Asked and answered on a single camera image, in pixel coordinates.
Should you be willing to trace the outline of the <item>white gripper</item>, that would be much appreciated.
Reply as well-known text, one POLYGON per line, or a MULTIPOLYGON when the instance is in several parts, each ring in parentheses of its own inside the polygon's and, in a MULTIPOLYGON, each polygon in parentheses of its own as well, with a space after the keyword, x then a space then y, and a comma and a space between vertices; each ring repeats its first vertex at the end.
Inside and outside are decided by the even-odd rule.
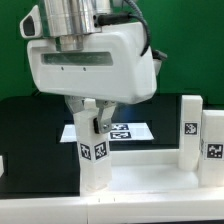
POLYGON ((85 36, 79 52, 59 52, 54 40, 40 39, 28 43, 27 54, 37 88, 70 95, 65 103, 72 114, 84 110, 81 97, 98 99, 94 130, 106 134, 112 129, 114 101, 136 104, 157 89, 152 53, 143 50, 144 42, 143 26, 135 22, 85 36))

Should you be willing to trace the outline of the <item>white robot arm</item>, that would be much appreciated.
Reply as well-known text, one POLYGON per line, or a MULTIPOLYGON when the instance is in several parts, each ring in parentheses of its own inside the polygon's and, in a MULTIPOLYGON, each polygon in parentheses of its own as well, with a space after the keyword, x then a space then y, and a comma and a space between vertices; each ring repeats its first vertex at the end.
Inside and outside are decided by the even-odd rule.
POLYGON ((39 91, 65 95, 73 112, 94 99, 98 133, 111 130, 117 103, 156 91, 147 25, 139 14, 113 13, 110 0, 40 0, 20 29, 39 91))

